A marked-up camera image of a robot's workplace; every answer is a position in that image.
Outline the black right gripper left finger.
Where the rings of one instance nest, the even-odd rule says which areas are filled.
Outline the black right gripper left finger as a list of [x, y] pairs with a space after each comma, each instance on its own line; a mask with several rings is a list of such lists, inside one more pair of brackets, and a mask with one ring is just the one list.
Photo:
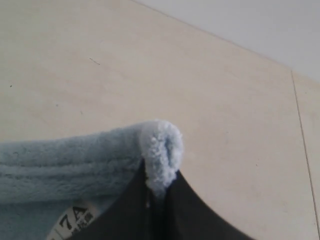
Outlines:
[[145, 163], [120, 197], [89, 226], [75, 233], [71, 240], [151, 240], [151, 212], [146, 183]]

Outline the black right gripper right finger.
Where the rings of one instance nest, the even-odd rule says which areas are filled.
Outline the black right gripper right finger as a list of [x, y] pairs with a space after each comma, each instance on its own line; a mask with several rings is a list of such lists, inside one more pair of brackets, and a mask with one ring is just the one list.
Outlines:
[[180, 171], [167, 190], [164, 204], [165, 240], [251, 240], [214, 212]]

